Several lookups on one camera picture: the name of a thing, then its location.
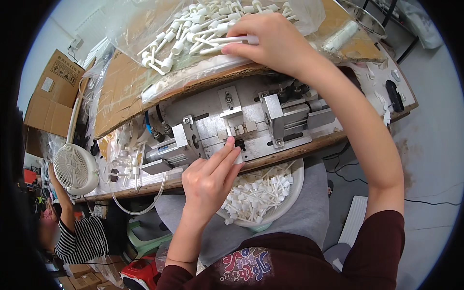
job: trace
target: maroon t-shirt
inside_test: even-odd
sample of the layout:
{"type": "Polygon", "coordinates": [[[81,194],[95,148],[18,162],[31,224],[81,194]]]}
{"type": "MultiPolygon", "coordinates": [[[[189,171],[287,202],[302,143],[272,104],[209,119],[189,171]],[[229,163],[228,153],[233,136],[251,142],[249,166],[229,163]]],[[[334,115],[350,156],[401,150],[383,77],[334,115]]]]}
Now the maroon t-shirt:
{"type": "Polygon", "coordinates": [[[361,226],[341,273],[311,239],[271,233],[244,241],[196,277],[179,266],[166,266],[156,290],[395,289],[404,243],[403,216],[382,211],[361,226]]]}

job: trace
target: metal bowl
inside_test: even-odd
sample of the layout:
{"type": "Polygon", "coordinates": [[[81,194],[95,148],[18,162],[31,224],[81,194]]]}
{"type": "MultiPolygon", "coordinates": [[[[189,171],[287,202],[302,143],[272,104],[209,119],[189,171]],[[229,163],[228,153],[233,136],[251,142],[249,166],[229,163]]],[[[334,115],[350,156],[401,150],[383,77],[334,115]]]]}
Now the metal bowl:
{"type": "Polygon", "coordinates": [[[369,12],[351,2],[345,0],[337,1],[348,12],[348,14],[353,16],[356,22],[358,22],[358,24],[361,25],[364,30],[366,30],[367,34],[374,42],[378,42],[380,39],[387,38],[387,32],[385,31],[385,28],[369,12]]]}

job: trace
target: fan grille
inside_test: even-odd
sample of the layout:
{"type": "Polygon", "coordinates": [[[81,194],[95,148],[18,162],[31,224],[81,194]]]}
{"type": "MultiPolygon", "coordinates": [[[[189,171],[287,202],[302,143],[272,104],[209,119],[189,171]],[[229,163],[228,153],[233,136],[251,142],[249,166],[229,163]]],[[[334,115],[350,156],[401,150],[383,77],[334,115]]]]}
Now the fan grille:
{"type": "Polygon", "coordinates": [[[61,147],[53,159],[53,168],[63,187],[81,188],[88,178],[87,164],[82,154],[66,144],[61,147]]]}

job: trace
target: white fan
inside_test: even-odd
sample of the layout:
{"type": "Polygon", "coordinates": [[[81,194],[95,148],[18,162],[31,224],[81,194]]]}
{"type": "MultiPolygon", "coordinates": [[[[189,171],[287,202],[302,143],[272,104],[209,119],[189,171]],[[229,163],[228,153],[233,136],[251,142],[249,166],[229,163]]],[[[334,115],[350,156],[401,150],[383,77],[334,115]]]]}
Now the white fan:
{"type": "Polygon", "coordinates": [[[67,143],[61,147],[53,159],[53,169],[69,194],[84,195],[98,185],[95,158],[78,145],[67,143]]]}

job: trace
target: fingernail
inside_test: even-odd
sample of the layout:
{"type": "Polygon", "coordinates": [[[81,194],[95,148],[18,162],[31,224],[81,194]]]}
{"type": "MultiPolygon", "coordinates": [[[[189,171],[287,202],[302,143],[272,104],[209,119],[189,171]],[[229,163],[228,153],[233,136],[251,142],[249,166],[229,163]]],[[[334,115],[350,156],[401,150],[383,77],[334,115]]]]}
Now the fingernail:
{"type": "Polygon", "coordinates": [[[228,48],[228,45],[224,46],[222,49],[221,49],[221,52],[222,54],[230,54],[230,49],[228,48]]]}

